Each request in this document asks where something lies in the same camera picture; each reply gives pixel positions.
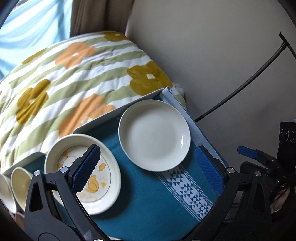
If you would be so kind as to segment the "person right hand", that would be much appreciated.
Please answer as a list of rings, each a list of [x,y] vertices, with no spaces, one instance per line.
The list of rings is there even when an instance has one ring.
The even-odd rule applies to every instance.
[[[274,199],[273,203],[270,206],[271,213],[278,212],[282,208],[286,199],[288,198],[289,193],[290,193],[290,187],[278,192],[276,198]]]

